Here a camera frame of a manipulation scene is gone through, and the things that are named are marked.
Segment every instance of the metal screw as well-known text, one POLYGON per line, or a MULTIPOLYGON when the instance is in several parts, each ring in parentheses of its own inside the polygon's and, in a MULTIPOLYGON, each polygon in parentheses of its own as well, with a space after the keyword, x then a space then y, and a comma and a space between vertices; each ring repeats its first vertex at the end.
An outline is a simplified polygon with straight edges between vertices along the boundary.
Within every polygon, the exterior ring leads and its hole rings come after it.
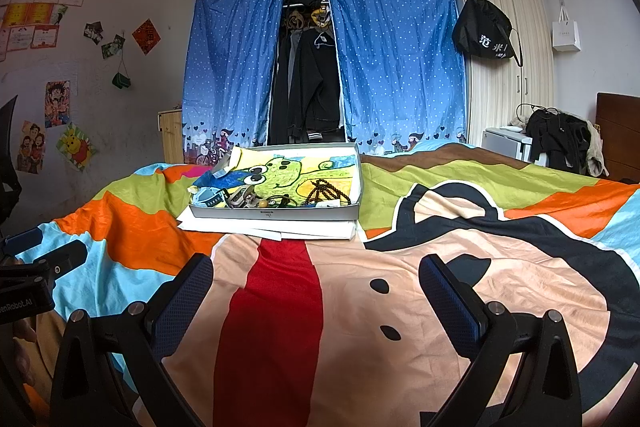
POLYGON ((71 314, 69 318, 71 319, 71 322, 78 322, 83 317, 84 317, 84 312, 82 310, 76 310, 71 314))
POLYGON ((145 303, 136 301, 132 302, 129 306, 127 306, 127 312, 129 315, 138 315, 142 313, 142 310, 145 309, 145 303))
POLYGON ((556 310, 549 310, 548 311, 548 315, 549 318, 553 321, 553 322, 560 322, 562 321, 562 314, 559 311, 556 310))
POLYGON ((504 313, 504 305, 498 301, 491 301, 487 304, 487 308, 489 308, 489 311, 494 315, 502 315, 504 313))

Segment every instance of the wardrobe door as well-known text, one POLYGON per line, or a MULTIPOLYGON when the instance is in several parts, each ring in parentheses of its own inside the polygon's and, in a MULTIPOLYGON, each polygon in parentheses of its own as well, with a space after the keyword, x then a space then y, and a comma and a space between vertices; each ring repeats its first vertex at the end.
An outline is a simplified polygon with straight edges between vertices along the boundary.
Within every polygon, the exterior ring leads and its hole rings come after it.
MULTIPOLYGON (((515 8, 512 0, 489 1, 513 20, 515 8)), ((468 75, 467 139, 472 145, 480 145, 482 132, 487 127, 507 125, 514 117, 521 101, 522 79, 520 68, 513 59, 470 57, 468 75)))
MULTIPOLYGON (((514 28, 522 40, 522 101, 543 107, 554 105, 554 68, 551 34, 543 0, 513 0, 516 10, 514 28)), ((519 115, 529 116, 530 105, 519 115)))

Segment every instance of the polka dot curtain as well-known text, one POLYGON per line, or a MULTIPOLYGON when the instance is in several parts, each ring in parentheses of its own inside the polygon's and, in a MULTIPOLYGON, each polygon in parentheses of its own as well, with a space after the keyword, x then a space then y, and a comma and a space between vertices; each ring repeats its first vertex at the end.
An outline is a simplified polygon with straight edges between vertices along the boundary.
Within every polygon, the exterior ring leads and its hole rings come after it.
POLYGON ((361 152, 464 140, 463 57, 455 0, 330 0, 346 133, 361 152))
POLYGON ((196 0, 182 99, 186 163, 266 142, 282 0, 196 0))

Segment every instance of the wall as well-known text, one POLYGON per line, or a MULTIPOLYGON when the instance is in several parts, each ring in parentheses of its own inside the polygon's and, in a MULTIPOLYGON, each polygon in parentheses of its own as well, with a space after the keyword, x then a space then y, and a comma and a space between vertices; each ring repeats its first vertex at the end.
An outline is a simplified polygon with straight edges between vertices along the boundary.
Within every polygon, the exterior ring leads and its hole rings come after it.
MULTIPOLYGON (((582 50, 554 52, 556 105, 590 120, 598 92, 640 96, 636 53, 640 13, 632 0, 565 0, 578 21, 582 50)), ((557 20, 559 0, 545 0, 549 20, 557 20)))
POLYGON ((72 84, 72 121, 92 139, 98 154, 79 172, 56 150, 63 126, 46 131, 41 174, 18 172, 23 192, 14 213, 2 226, 17 232, 72 212, 109 182, 136 169, 162 161, 157 113, 182 98, 184 61, 194 0, 84 0, 69 7, 60 23, 58 47, 10 52, 0 62, 0 105, 18 94, 12 129, 12 156, 17 154, 23 120, 44 122, 47 78, 72 84), (161 41, 145 57, 131 33, 147 18, 161 41), (129 89, 117 89, 111 79, 119 57, 102 59, 100 46, 82 36, 85 23, 101 21, 104 40, 124 31, 124 59, 129 89))

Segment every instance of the bedspread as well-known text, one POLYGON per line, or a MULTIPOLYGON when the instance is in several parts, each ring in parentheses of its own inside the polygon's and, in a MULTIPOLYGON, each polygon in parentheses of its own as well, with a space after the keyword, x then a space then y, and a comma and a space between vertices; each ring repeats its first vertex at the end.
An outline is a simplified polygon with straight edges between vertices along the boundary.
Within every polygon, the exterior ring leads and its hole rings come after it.
MULTIPOLYGON (((159 164, 41 225, 25 261, 80 238, 88 258, 57 282, 57 311, 120 313, 194 252, 214 282, 165 368, 207 426, 420 426, 462 377, 417 277, 437 253, 484 301, 558 309, 579 371, 583 424, 599 425, 640 360, 640 191, 444 144, 362 156, 351 241, 187 232, 175 217, 200 166, 159 164)), ((511 355, 488 415, 517 367, 511 355)), ((137 415, 152 425, 144 406, 137 415)))

